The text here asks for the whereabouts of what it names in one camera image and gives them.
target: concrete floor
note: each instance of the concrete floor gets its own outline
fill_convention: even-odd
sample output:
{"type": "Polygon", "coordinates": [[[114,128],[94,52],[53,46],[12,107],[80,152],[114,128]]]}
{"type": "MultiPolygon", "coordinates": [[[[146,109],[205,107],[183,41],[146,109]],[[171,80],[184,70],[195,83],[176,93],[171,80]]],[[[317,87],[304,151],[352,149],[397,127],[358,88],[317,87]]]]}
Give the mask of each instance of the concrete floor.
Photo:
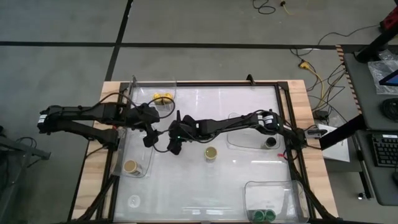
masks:
{"type": "MultiPolygon", "coordinates": [[[[269,3],[277,8],[271,15],[258,14],[250,0],[135,0],[123,42],[316,44],[329,32],[375,25],[394,7],[387,0],[309,0],[307,7],[297,2],[287,1],[297,13],[287,16],[276,0],[269,3]]],[[[0,41],[115,42],[126,3],[0,0],[0,41]]],[[[331,35],[322,44],[367,44],[377,35],[376,28],[367,29],[347,38],[331,35]]],[[[39,135],[37,117],[49,105],[97,102],[111,54],[112,48],[100,47],[0,47],[0,124],[10,138],[32,136],[52,152],[51,160],[29,169],[15,220],[66,220],[87,141],[65,133],[39,135]]],[[[305,59],[323,78],[340,64],[335,50],[314,50],[305,59]]],[[[282,49],[122,48],[112,80],[130,80],[131,75],[139,80],[242,80],[250,73],[255,79],[304,79],[312,85],[314,76],[297,68],[299,62],[282,49]]],[[[344,79],[340,84],[348,86],[344,79]]],[[[309,94],[319,96],[320,87],[309,94]]],[[[346,119],[358,114],[348,89],[331,104],[346,119]]],[[[398,222],[395,207],[358,201],[357,174],[331,173],[330,181],[344,219],[398,222]]]]}

